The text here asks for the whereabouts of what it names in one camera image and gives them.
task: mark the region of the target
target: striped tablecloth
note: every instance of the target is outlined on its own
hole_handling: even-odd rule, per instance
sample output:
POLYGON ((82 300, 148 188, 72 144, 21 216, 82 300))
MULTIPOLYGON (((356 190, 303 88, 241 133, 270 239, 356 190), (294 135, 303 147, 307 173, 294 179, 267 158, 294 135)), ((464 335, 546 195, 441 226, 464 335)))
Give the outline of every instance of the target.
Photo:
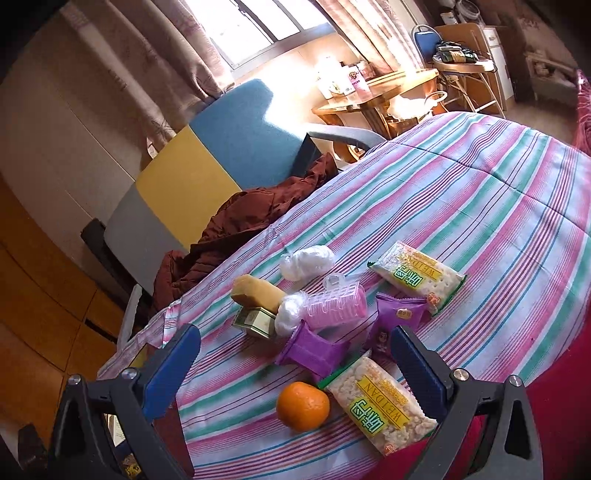
MULTIPOLYGON (((159 346, 187 322, 201 353, 177 394, 195 478, 354 479, 379 455, 335 406, 322 428, 294 434, 275 416, 277 395, 306 378, 273 365, 278 348, 232 327, 232 280, 251 273, 285 290, 280 255, 331 247, 335 271, 356 274, 370 316, 324 333, 360 345, 375 319, 368 271, 402 240, 468 274, 442 313, 418 332, 452 367, 476 378, 531 382, 579 331, 591 285, 591 158, 538 131, 472 113, 436 116, 382 145, 248 242, 160 312, 101 377, 143 343, 159 346)), ((321 288, 319 280, 309 292, 321 288)))

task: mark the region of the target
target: pink plastic cylinder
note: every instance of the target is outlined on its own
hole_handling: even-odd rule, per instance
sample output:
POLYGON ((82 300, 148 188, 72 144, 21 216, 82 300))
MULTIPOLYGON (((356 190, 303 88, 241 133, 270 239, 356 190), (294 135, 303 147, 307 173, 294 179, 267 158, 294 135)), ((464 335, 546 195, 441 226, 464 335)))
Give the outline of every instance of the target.
POLYGON ((304 321, 314 330, 363 320, 367 314, 365 290, 359 283, 312 294, 303 309, 304 321))

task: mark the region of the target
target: yellow cushion panel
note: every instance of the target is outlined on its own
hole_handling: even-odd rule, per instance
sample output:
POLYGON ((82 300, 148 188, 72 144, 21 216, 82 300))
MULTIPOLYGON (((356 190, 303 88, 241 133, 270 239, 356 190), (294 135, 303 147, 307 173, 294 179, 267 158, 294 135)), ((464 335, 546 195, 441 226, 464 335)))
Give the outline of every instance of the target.
POLYGON ((222 203, 241 191, 188 126, 158 153, 135 185, 187 249, 201 238, 222 203))

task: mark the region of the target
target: blue chair backrest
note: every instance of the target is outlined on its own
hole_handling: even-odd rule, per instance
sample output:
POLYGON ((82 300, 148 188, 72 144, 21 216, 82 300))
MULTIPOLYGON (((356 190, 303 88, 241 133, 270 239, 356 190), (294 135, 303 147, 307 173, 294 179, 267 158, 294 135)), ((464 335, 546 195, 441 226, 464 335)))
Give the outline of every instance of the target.
POLYGON ((274 186, 292 171, 306 136, 261 80, 245 82, 189 123, 193 132, 242 189, 274 186))
POLYGON ((416 25, 411 36, 417 50, 423 57, 423 62, 433 63, 433 55, 437 52, 436 47, 443 41, 441 35, 429 25, 416 25))

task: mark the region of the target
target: wooden table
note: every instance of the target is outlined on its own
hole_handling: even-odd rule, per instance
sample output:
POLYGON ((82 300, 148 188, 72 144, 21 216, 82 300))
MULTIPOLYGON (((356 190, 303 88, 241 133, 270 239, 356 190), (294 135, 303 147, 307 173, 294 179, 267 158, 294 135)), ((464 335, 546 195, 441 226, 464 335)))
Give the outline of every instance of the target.
MULTIPOLYGON (((421 85, 425 96, 433 93, 437 88, 437 74, 436 69, 420 69, 411 74, 405 71, 390 73, 370 80, 368 82, 369 93, 355 92, 351 95, 326 100, 313 108, 312 113, 320 117, 327 125, 342 126, 343 122, 339 118, 340 113, 361 112, 374 132, 390 140, 392 135, 384 118, 390 99, 421 85)), ((347 145, 335 142, 334 148, 335 153, 341 159, 350 163, 357 160, 347 145)))

